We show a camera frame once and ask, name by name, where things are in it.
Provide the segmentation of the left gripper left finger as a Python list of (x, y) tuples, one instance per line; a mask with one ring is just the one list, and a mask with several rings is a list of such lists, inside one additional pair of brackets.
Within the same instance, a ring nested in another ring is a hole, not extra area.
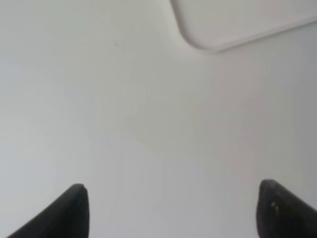
[(74, 184), (10, 238), (88, 238), (89, 196), (83, 184)]

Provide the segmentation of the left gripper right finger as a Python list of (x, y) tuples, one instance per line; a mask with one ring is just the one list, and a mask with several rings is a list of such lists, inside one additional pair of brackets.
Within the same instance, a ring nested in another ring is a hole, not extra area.
[(273, 179), (259, 186), (256, 224), (261, 238), (315, 238), (317, 210)]

